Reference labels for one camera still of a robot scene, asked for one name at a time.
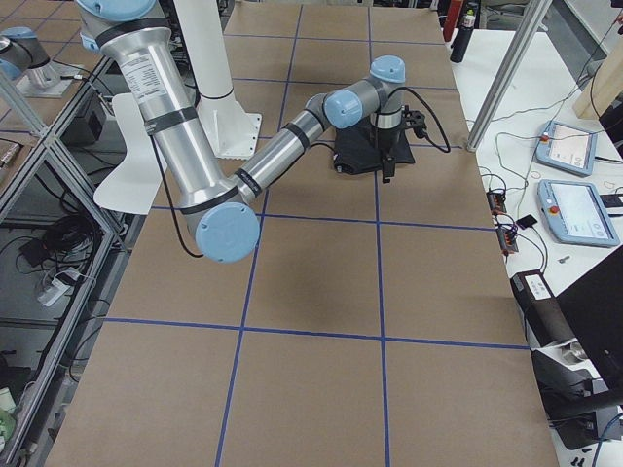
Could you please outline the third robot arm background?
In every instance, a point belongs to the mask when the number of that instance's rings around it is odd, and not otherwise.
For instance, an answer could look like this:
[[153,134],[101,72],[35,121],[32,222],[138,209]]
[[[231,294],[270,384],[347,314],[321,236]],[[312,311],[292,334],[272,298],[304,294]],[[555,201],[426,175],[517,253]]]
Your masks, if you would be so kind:
[[63,79],[63,65],[53,63],[37,35],[26,26],[1,31],[1,70],[25,97],[62,98],[73,74]]

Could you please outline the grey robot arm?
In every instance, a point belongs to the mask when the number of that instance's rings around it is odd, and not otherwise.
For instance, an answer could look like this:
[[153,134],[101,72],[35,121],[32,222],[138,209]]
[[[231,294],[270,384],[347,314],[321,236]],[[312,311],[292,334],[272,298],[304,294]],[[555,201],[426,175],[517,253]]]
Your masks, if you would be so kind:
[[158,180],[172,176],[198,252],[217,263],[243,259],[256,246],[259,221],[251,202],[283,175],[329,128],[351,128],[366,117],[397,136],[402,117],[404,61],[373,60],[369,74],[340,90],[313,96],[268,143],[258,145],[262,118],[238,103],[214,4],[179,1],[175,12],[198,90],[190,96],[170,51],[171,31],[156,1],[83,1],[86,47],[113,59],[128,85],[125,100],[139,115],[147,165]]

